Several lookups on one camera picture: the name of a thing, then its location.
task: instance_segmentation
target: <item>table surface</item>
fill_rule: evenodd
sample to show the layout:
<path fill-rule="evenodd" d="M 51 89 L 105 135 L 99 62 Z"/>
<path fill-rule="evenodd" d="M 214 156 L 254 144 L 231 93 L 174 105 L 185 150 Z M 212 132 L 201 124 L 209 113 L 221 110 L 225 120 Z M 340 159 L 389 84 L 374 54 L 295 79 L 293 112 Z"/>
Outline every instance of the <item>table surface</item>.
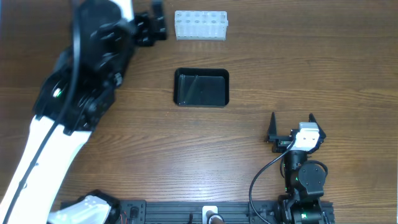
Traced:
<path fill-rule="evenodd" d="M 398 2 L 167 0 L 169 40 L 141 48 L 117 100 L 72 163 L 57 195 L 94 189 L 148 201 L 247 201 L 257 171 L 277 154 L 264 142 L 313 113 L 327 134 L 313 159 L 329 167 L 322 200 L 338 223 L 395 223 L 398 145 Z M 149 1 L 136 1 L 136 12 Z M 227 40 L 176 41 L 176 10 L 227 11 Z M 32 105 L 70 44 L 61 0 L 5 0 L 0 41 L 0 195 L 24 150 Z M 225 68 L 225 108 L 174 104 L 178 67 Z M 255 200 L 284 193 L 279 166 Z"/>

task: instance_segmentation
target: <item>black plastic container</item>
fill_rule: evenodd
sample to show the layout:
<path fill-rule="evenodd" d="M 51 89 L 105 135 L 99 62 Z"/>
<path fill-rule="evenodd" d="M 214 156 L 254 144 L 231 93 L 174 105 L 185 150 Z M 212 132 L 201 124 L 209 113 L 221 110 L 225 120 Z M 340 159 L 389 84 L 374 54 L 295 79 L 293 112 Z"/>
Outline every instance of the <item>black plastic container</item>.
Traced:
<path fill-rule="evenodd" d="M 229 102 L 229 73 L 222 68 L 178 68 L 174 102 L 179 106 L 224 107 Z"/>

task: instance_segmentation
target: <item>wooden tabletop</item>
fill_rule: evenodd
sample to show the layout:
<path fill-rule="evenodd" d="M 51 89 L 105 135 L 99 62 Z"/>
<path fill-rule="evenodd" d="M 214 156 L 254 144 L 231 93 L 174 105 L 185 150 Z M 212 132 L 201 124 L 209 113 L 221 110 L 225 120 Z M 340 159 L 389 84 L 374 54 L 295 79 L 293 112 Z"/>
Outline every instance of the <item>wooden tabletop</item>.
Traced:
<path fill-rule="evenodd" d="M 313 154 L 329 168 L 322 200 L 337 223 L 395 223 L 398 2 L 166 0 L 169 40 L 140 48 L 117 100 L 73 161 L 55 204 L 94 189 L 148 201 L 248 201 L 275 158 L 264 142 L 313 113 L 327 134 Z M 134 2 L 136 12 L 149 1 Z M 227 40 L 175 40 L 174 11 L 227 11 Z M 40 84 L 70 45 L 64 0 L 5 0 L 0 32 L 0 195 L 21 158 Z M 225 68 L 225 108 L 173 102 L 179 67 Z M 255 200 L 284 193 L 279 166 Z"/>

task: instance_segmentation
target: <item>wooden table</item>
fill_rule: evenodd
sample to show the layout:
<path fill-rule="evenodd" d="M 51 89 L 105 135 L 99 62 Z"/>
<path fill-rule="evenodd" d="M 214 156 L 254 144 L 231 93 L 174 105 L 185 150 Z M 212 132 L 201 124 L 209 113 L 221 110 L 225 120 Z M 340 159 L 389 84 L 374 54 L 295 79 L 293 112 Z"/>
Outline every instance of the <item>wooden table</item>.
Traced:
<path fill-rule="evenodd" d="M 149 8 L 136 1 L 136 12 Z M 117 101 L 71 165 L 55 205 L 101 189 L 148 201 L 247 201 L 277 154 L 264 143 L 271 112 L 281 134 L 313 113 L 327 134 L 313 158 L 330 170 L 322 200 L 338 223 L 395 223 L 398 2 L 166 0 L 169 40 L 141 48 Z M 176 41 L 174 11 L 227 11 L 227 41 Z M 61 0 L 5 0 L 0 41 L 0 194 L 24 150 L 31 108 L 70 44 Z M 225 68 L 225 108 L 172 100 L 178 67 Z M 284 193 L 279 167 L 255 200 Z"/>

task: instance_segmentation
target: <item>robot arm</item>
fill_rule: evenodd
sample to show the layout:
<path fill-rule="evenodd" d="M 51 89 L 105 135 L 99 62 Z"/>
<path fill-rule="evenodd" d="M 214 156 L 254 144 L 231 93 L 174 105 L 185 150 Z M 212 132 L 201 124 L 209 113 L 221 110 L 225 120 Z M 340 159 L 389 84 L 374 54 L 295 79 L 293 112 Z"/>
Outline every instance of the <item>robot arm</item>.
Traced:
<path fill-rule="evenodd" d="M 27 217 L 34 223 L 46 223 L 72 160 L 114 103 L 115 89 L 123 82 L 134 49 L 166 39 L 162 2 L 154 2 L 153 9 L 155 19 L 149 18 L 147 13 L 135 16 L 131 0 L 86 0 L 78 7 L 80 63 L 72 102 L 22 183 L 39 146 L 66 103 L 73 68 L 72 48 L 69 47 L 62 52 L 53 74 L 40 89 L 24 154 L 0 204 L 2 223 L 21 223 Z M 49 216 L 49 221 L 81 223 L 96 217 L 101 220 L 99 223 L 104 223 L 111 206 L 96 197 L 91 202 L 103 206 L 95 212 L 83 209 L 75 216 L 68 216 L 68 212 L 60 216 L 58 212 Z"/>

